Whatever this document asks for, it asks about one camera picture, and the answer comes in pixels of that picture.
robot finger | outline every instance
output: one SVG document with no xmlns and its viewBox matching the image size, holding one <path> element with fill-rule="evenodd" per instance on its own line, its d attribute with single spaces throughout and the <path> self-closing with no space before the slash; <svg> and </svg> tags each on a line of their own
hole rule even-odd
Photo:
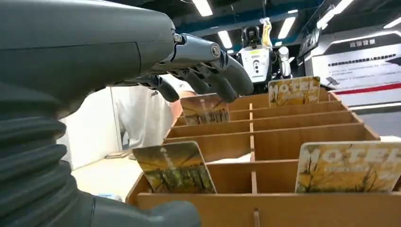
<svg viewBox="0 0 401 227">
<path fill-rule="evenodd" d="M 160 76 L 149 75 L 136 78 L 136 81 L 145 87 L 152 90 L 157 90 L 163 96 L 165 100 L 173 103 L 180 99 L 176 90 L 166 80 L 163 80 Z"/>
<path fill-rule="evenodd" d="M 249 95 L 253 92 L 253 83 L 239 62 L 225 52 L 221 53 L 219 61 L 211 64 L 219 71 L 221 76 L 228 80 L 231 87 L 239 95 Z"/>
<path fill-rule="evenodd" d="M 205 81 L 212 86 L 217 95 L 224 101 L 232 103 L 238 98 L 238 94 L 226 78 L 211 72 L 208 68 L 203 66 L 198 67 L 198 69 L 200 73 L 206 77 Z"/>
<path fill-rule="evenodd" d="M 203 80 L 199 78 L 193 70 L 184 69 L 178 71 L 177 73 L 178 76 L 183 78 L 197 94 L 203 95 L 209 93 L 209 85 L 203 82 Z"/>
</svg>

wooden card holder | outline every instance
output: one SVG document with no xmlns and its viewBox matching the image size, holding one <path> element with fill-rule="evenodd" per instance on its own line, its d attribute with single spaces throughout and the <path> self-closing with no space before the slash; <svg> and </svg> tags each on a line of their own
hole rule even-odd
<svg viewBox="0 0 401 227">
<path fill-rule="evenodd" d="M 165 143 L 196 141 L 206 162 L 248 153 L 251 161 L 208 164 L 218 194 L 154 194 L 141 175 L 126 203 L 147 210 L 189 201 L 205 227 L 398 227 L 399 192 L 294 193 L 303 143 L 380 139 L 335 95 L 324 92 L 325 102 L 276 108 L 260 103 L 266 95 L 247 96 L 230 104 L 236 120 L 173 127 Z"/>
</svg>

red stripe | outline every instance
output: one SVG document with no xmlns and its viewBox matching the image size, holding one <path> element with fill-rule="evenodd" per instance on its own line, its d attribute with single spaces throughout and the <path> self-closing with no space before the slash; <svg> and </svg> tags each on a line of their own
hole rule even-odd
<svg viewBox="0 0 401 227">
<path fill-rule="evenodd" d="M 373 92 L 373 91 L 385 91 L 385 90 L 392 90 L 392 89 L 398 89 L 398 88 L 401 88 L 401 83 L 383 85 L 383 86 L 379 86 L 379 87 L 362 88 L 362 89 L 356 89 L 356 90 L 350 90 L 350 91 L 337 91 L 334 93 L 336 95 L 349 95 L 349 94 L 366 93 L 366 92 Z"/>
</svg>

black sign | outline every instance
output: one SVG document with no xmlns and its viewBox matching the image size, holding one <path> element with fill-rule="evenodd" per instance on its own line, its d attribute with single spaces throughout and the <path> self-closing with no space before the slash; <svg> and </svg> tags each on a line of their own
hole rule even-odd
<svg viewBox="0 0 401 227">
<path fill-rule="evenodd" d="M 299 59 L 318 46 L 321 32 L 322 31 L 320 29 L 315 28 L 311 34 L 306 36 L 305 41 L 302 43 L 301 48 L 299 49 Z"/>
</svg>

gray robotic arm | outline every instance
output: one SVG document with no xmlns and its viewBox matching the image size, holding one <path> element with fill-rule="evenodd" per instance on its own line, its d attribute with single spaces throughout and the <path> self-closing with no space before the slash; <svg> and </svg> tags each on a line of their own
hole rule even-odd
<svg viewBox="0 0 401 227">
<path fill-rule="evenodd" d="M 226 101 L 252 92 L 215 43 L 175 35 L 165 14 L 102 0 L 0 1 L 0 226 L 197 227 L 193 205 L 141 211 L 77 189 L 57 119 L 106 86 L 142 84 L 178 97 L 171 72 Z"/>
<path fill-rule="evenodd" d="M 166 100 L 173 102 L 178 95 L 158 77 L 170 73 L 188 82 L 196 93 L 215 91 L 228 103 L 239 95 L 252 93 L 252 82 L 244 68 L 222 51 L 217 43 L 190 34 L 173 34 L 172 37 L 174 51 L 156 63 L 148 75 L 123 81 L 117 86 L 140 84 L 160 91 Z"/>
</svg>

